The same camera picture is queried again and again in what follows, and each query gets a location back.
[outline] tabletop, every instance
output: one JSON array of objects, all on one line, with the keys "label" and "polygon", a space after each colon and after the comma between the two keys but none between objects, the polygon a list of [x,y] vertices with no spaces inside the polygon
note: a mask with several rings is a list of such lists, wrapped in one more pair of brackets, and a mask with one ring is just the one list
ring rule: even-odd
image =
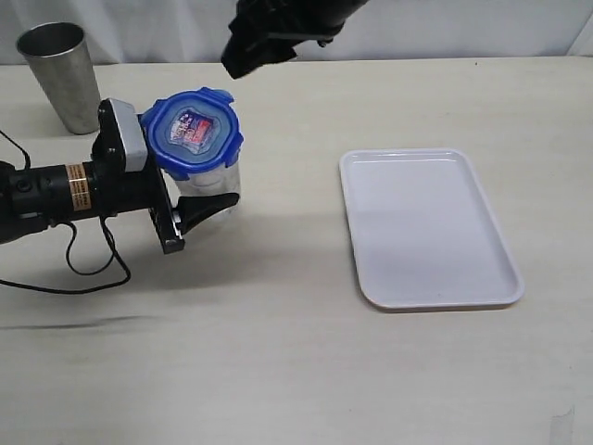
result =
[{"label": "tabletop", "polygon": [[[84,297],[0,290],[0,443],[571,445],[593,440],[593,59],[96,68],[143,111],[200,86],[236,98],[240,209],[163,256],[143,211],[111,221],[133,279]],[[34,165],[89,158],[26,67],[0,128]],[[2,158],[21,165],[1,143]],[[454,147],[526,284],[505,310],[382,313],[361,296],[338,177],[351,149]],[[106,259],[97,222],[74,261]],[[63,228],[0,248],[1,276],[88,286]]]}]

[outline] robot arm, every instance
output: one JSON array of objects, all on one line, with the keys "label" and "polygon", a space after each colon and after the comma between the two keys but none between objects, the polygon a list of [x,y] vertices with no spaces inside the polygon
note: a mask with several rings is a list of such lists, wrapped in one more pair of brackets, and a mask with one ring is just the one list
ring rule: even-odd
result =
[{"label": "robot arm", "polygon": [[307,40],[326,46],[368,1],[239,0],[222,64],[238,79],[263,65],[290,60],[297,55],[294,47]]}]

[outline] white wall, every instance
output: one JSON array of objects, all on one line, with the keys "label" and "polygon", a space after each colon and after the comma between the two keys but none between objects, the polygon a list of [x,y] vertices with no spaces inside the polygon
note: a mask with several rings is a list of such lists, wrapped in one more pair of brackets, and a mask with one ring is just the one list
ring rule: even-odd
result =
[{"label": "white wall", "polygon": [[[25,29],[71,20],[89,33],[97,62],[214,61],[235,0],[0,0],[0,63],[19,63]],[[302,58],[566,55],[593,0],[371,0],[334,44]],[[593,36],[591,25],[589,38]]]}]

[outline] plastic food container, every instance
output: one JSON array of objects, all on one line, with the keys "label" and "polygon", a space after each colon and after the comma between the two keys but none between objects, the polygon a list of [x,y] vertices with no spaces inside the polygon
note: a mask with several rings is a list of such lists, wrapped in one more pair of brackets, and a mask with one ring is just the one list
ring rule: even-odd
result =
[{"label": "plastic food container", "polygon": [[202,88],[160,99],[140,119],[157,163],[185,196],[240,193],[243,136],[223,90]]}]

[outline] sticker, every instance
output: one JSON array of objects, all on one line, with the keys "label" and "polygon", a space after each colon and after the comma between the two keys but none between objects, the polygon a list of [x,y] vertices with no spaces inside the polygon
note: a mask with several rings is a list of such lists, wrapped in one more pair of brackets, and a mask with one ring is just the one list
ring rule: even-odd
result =
[{"label": "sticker", "polygon": [[90,210],[93,204],[84,166],[82,164],[67,165],[66,173],[68,174],[74,211]]},{"label": "sticker", "polygon": [[214,121],[191,109],[182,112],[170,128],[170,141],[197,155],[208,144]]}]

